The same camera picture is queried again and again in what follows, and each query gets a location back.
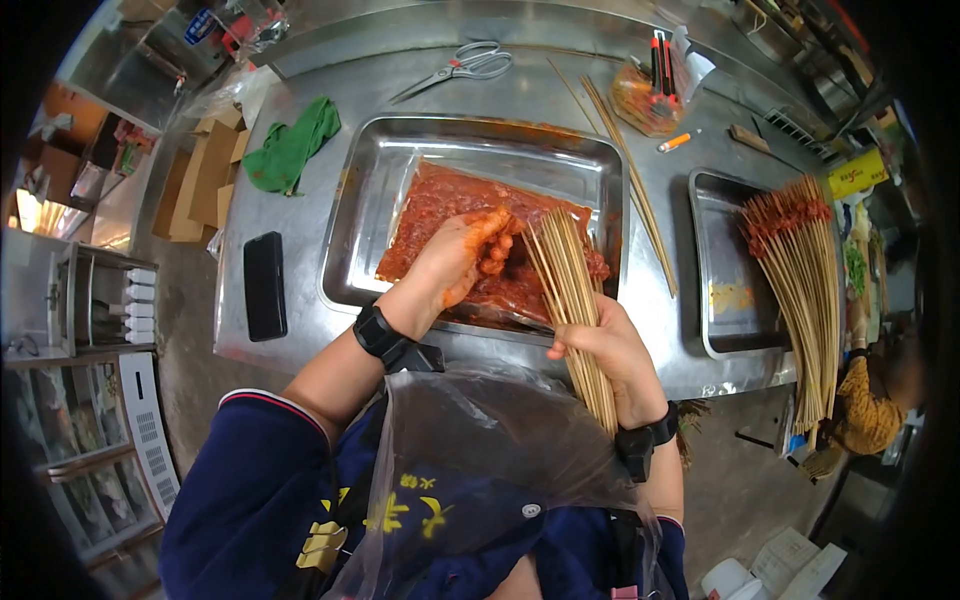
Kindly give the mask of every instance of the hand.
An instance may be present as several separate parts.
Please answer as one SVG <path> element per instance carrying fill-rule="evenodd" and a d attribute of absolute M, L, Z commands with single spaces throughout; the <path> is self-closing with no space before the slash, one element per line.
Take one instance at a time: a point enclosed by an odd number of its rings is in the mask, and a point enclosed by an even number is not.
<path fill-rule="evenodd" d="M 447 219 L 426 243 L 407 275 L 375 303 L 390 326 L 419 340 L 445 308 L 463 300 L 480 277 L 477 259 L 488 244 L 482 269 L 497 275 L 513 245 L 519 222 L 506 206 Z"/>
<path fill-rule="evenodd" d="M 554 333 L 548 358 L 564 357 L 576 348 L 596 356 L 600 369 L 613 384 L 616 417 L 624 429 L 636 429 L 666 416 L 666 396 L 657 378 L 650 353 L 616 300 L 594 294 L 599 325 L 560 325 Z"/>
<path fill-rule="evenodd" d="M 851 334 L 853 348 L 867 347 L 867 313 L 863 310 L 863 299 L 857 298 L 853 288 L 847 290 L 847 328 Z"/>

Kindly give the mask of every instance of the smartphone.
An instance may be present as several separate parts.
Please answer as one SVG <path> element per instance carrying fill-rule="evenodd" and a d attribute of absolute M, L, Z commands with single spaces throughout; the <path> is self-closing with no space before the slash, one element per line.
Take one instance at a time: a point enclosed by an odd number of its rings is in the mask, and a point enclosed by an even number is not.
<path fill-rule="evenodd" d="M 263 342 L 285 336 L 283 238 L 276 231 L 254 237 L 243 245 L 243 285 L 250 341 Z"/>

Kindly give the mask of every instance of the floor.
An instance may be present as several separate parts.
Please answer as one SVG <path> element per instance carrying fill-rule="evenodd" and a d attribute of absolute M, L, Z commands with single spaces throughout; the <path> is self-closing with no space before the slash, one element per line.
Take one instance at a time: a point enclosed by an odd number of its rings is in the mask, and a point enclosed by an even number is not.
<path fill-rule="evenodd" d="M 144 205 L 132 255 L 152 260 L 157 276 L 158 379 L 164 424 L 182 478 L 206 439 L 217 402 L 235 388 L 281 391 L 291 375 L 214 356 L 213 309 L 217 263 L 203 249 L 150 234 L 155 206 Z M 701 418 L 702 433 L 688 441 L 693 464 L 684 480 L 686 579 L 694 598 L 715 564 L 735 557 L 748 566 L 783 528 L 808 534 L 826 503 L 830 484 L 813 486 L 774 452 L 738 440 L 742 430 L 776 437 L 784 388 L 725 396 Z"/>

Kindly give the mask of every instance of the orange marker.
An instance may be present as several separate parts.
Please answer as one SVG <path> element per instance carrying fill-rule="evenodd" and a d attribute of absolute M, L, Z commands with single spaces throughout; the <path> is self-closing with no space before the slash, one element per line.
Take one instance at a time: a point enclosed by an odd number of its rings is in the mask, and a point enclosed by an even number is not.
<path fill-rule="evenodd" d="M 703 131 L 703 130 L 696 130 L 696 131 L 693 131 L 693 132 L 690 132 L 690 133 L 684 133 L 683 135 L 678 135 L 677 137 L 674 137 L 673 139 L 668 140 L 668 141 L 665 141 L 665 142 L 663 142 L 662 144 L 660 144 L 660 145 L 657 147 L 657 150 L 659 150 L 659 151 L 661 151 L 661 152 L 663 152 L 663 153 L 668 153 L 668 152 L 670 152 L 671 150 L 673 150 L 674 148 L 676 148 L 677 146 L 681 146 L 681 145 L 685 144 L 686 142 L 690 141 L 690 138 L 691 138 L 691 137 L 693 137 L 694 135 L 696 135 L 697 133 L 699 133 L 699 132 L 701 132 L 701 131 Z"/>

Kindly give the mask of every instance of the scissors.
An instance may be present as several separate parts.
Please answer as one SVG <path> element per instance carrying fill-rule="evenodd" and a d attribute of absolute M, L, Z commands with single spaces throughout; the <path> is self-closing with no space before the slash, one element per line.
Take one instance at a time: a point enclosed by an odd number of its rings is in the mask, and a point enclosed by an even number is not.
<path fill-rule="evenodd" d="M 431 85 L 445 82 L 452 77 L 467 77 L 484 80 L 506 73 L 514 65 L 514 56 L 509 52 L 500 52 L 500 44 L 495 41 L 475 41 L 461 46 L 453 53 L 450 66 L 428 75 L 407 87 L 390 99 L 390 104 L 403 102 L 416 96 Z"/>

